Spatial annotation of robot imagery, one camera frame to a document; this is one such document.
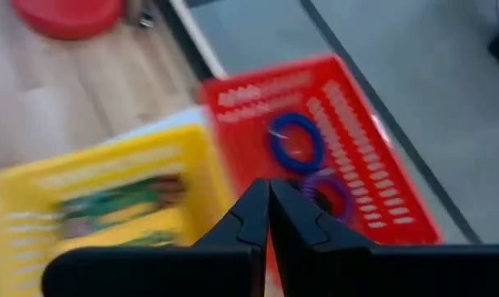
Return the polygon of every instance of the wooden floor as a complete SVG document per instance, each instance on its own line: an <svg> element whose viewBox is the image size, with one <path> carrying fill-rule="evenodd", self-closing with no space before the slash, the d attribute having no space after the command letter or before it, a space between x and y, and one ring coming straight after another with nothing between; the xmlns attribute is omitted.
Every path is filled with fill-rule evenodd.
<svg viewBox="0 0 499 297"><path fill-rule="evenodd" d="M162 20L85 41L50 40L0 0L0 167L98 144L192 104Z"/></svg>

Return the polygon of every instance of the gray floor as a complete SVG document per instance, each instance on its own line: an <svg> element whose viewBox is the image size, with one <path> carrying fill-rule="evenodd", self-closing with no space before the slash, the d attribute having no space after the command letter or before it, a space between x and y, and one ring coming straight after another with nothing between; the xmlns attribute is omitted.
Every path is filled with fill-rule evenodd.
<svg viewBox="0 0 499 297"><path fill-rule="evenodd" d="M313 2L478 235L499 243L499 64L486 51L496 24L469 0ZM331 51L295 0L192 14L229 73ZM463 241L409 170L447 241Z"/></svg>

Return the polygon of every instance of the plastic basket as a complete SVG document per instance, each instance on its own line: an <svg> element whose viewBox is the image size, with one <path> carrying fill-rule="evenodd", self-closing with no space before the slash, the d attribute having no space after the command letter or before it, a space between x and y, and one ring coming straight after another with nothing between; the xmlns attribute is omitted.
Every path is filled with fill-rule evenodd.
<svg viewBox="0 0 499 297"><path fill-rule="evenodd" d="M189 185L178 211L164 210L167 217L156 222L180 220L181 244L200 238L233 203L214 148L197 126L0 172L0 296L40 295L41 272L62 242L57 201L160 172L181 174Z"/></svg>
<svg viewBox="0 0 499 297"><path fill-rule="evenodd" d="M325 164L355 199L351 227L382 244L433 244L440 234L344 63L324 56L201 89L238 194L257 177L293 177L270 152L269 128L284 112L321 130Z"/></svg>

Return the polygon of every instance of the green picture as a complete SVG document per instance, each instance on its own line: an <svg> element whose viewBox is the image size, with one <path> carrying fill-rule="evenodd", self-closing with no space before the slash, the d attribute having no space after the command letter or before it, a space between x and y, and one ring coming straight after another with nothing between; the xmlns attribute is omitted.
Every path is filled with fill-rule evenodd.
<svg viewBox="0 0 499 297"><path fill-rule="evenodd" d="M142 181L68 200L64 213L65 238L87 236L179 203L186 185L178 175L151 177Z"/></svg>

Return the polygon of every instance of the floor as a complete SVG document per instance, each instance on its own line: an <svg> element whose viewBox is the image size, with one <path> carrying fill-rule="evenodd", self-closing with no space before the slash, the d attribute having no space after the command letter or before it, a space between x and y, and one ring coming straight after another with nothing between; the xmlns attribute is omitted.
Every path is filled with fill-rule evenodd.
<svg viewBox="0 0 499 297"><path fill-rule="evenodd" d="M196 79L168 28L86 41L37 35L0 0L0 168L99 144L192 104Z"/></svg>
<svg viewBox="0 0 499 297"><path fill-rule="evenodd" d="M332 51L299 1L186 1L227 73ZM499 63L487 52L499 27L494 2L312 1L474 231L499 243ZM463 241L407 165L446 242Z"/></svg>

